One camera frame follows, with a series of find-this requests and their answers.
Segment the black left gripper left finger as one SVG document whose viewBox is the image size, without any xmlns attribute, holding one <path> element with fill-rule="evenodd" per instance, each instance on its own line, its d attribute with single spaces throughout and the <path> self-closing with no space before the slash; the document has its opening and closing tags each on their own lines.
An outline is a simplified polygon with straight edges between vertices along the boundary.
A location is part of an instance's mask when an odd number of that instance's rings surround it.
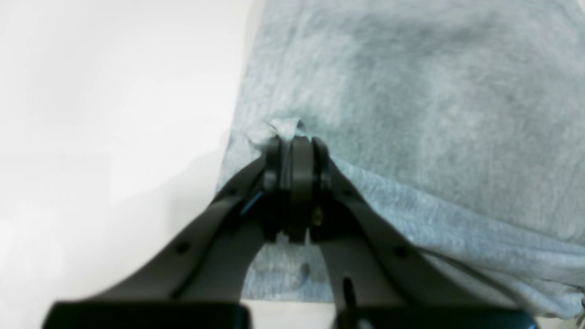
<svg viewBox="0 0 585 329">
<path fill-rule="evenodd" d="M 247 270 L 280 223 L 270 210 L 283 141 L 236 173 L 211 204 L 135 273 L 90 298 L 53 304 L 46 329 L 252 329 Z"/>
</svg>

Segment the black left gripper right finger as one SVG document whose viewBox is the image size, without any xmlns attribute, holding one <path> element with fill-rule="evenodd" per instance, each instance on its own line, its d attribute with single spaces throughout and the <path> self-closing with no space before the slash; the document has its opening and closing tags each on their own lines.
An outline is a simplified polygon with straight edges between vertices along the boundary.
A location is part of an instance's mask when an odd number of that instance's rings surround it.
<svg viewBox="0 0 585 329">
<path fill-rule="evenodd" d="M 335 329 L 537 329 L 526 310 L 469 293 L 433 267 L 342 175 L 318 138 L 288 152 L 288 235 L 323 255 Z"/>
</svg>

